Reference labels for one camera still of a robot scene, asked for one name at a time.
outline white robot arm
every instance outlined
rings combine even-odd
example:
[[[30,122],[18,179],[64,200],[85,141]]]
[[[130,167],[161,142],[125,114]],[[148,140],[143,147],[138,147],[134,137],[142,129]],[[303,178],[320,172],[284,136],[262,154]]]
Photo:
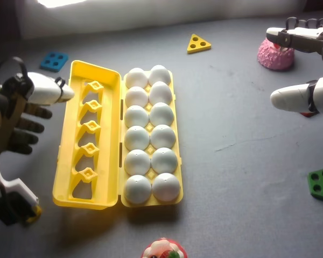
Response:
[[[28,73],[20,58],[13,59],[22,73],[0,84],[0,153],[30,154],[30,145],[36,144],[38,138],[26,131],[41,133],[44,127],[22,118],[22,113],[49,119],[51,112],[40,105],[67,101],[74,96],[74,91],[60,77],[54,80],[39,73]],[[0,220],[6,225],[28,224],[40,213],[37,196],[19,178],[6,181],[0,173]]]
[[[294,22],[294,29],[289,30],[289,22]],[[312,53],[317,52],[323,59],[323,19],[298,20],[290,17],[286,28],[269,28],[266,37],[281,47]],[[315,23],[316,28],[309,28]],[[292,112],[323,113],[323,77],[305,84],[285,87],[274,91],[270,96],[274,107]]]

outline bright light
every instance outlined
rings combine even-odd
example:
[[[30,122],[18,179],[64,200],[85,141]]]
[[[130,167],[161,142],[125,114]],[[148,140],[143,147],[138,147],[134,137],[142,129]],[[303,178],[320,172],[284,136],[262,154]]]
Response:
[[[44,5],[47,8],[54,8],[59,6],[64,6],[68,4],[81,3],[86,0],[37,0],[38,3]]]

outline black finger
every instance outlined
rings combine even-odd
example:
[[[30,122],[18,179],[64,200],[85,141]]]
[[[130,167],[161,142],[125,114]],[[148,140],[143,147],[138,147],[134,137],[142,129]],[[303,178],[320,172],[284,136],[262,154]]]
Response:
[[[38,137],[31,133],[26,133],[24,131],[14,130],[11,134],[9,145],[27,145],[36,144],[38,142]]]
[[[8,145],[7,150],[10,152],[16,152],[20,154],[30,154],[32,152],[32,148],[26,144],[12,144]]]
[[[28,130],[34,133],[41,133],[44,131],[44,126],[35,121],[28,120],[26,118],[21,117],[18,121],[16,127],[22,130]]]
[[[24,113],[45,119],[50,119],[53,116],[52,111],[31,103],[25,105]]]

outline triangle toy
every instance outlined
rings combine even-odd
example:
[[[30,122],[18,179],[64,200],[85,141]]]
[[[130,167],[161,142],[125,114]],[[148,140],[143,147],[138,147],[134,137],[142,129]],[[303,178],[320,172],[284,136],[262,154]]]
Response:
[[[205,41],[203,38],[200,38],[196,34],[192,34],[190,38],[187,52],[188,54],[209,50],[211,48],[211,44],[208,41]]]

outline blue toy block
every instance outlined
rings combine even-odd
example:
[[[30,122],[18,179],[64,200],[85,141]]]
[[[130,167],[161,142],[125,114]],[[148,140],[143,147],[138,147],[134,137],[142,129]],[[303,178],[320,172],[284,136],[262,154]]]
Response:
[[[68,55],[59,52],[49,52],[43,59],[40,68],[48,71],[59,71],[68,60]]]

